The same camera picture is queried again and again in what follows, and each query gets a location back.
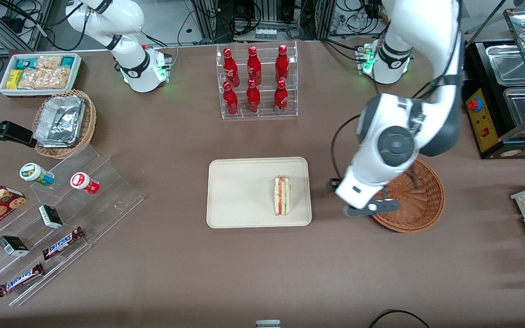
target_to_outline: acrylic display stand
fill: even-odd
[[[287,57],[289,58],[289,77],[286,81],[286,90],[289,93],[287,98],[287,109],[285,114],[275,113],[275,90],[277,89],[277,82],[275,81],[275,61],[279,52],[279,45],[285,44],[287,46]],[[222,97],[224,89],[222,84],[226,80],[224,75],[224,56],[221,54],[224,48],[232,50],[232,57],[238,65],[238,75],[240,77],[240,85],[234,89],[238,96],[238,116],[229,116],[224,99]],[[261,60],[262,66],[262,84],[258,86],[261,94],[260,110],[257,114],[253,114],[248,110],[248,102],[246,99],[246,90],[248,89],[248,71],[246,69],[246,62],[248,62],[248,49],[239,44],[228,44],[225,46],[217,46],[216,50],[216,71],[218,74],[218,91],[220,93],[220,107],[223,119],[240,119],[240,118],[285,118],[290,116],[297,116],[298,114],[298,54],[296,42],[284,43],[263,43],[257,44],[258,58]]]
[[[14,289],[3,302],[21,305],[40,290],[65,267],[87,251],[112,228],[123,216],[137,206],[143,197],[111,166],[108,157],[91,145],[72,154],[51,172],[54,183],[44,187],[33,183],[24,192],[27,203],[0,222],[0,237],[18,236],[30,252],[25,257],[9,256],[0,246],[0,285],[42,262],[45,276],[36,277],[26,285]],[[89,195],[84,190],[71,187],[69,179],[76,172],[85,172],[100,183],[100,190]],[[56,207],[64,222],[60,229],[48,228],[38,212],[43,204]],[[44,261],[42,252],[56,241],[68,235],[77,226],[86,233],[51,259]]]

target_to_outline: small black box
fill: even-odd
[[[16,236],[2,236],[0,245],[8,255],[25,256],[30,252],[21,239]]]
[[[39,210],[42,220],[44,220],[44,224],[46,226],[54,229],[62,228],[62,219],[60,218],[60,215],[58,215],[58,211],[55,207],[42,205],[40,206]]]

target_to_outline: red switch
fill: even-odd
[[[467,102],[467,109],[471,110],[472,112],[477,109],[477,106],[479,106],[479,103],[475,99],[471,99],[469,102]]]

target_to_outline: yellow control panel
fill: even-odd
[[[498,143],[498,134],[495,132],[494,122],[491,120],[487,106],[485,105],[485,98],[481,89],[477,90],[465,102],[475,138],[479,149],[484,152],[490,147]]]

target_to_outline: snickers bar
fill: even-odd
[[[28,270],[28,272],[22,274],[21,276],[15,278],[11,282],[8,282],[5,285],[0,285],[0,297],[4,297],[7,293],[13,291],[16,287],[25,284],[28,280],[36,276],[43,276],[46,274],[44,267],[41,263],[36,264],[35,268]]]
[[[42,251],[42,253],[44,254],[44,260],[48,260],[53,256],[57,255],[66,247],[68,247],[68,245],[74,243],[82,236],[84,236],[84,232],[82,231],[81,227],[72,230],[66,237],[60,239],[59,241],[56,241],[56,243],[50,246],[50,248],[46,249],[45,251]]]

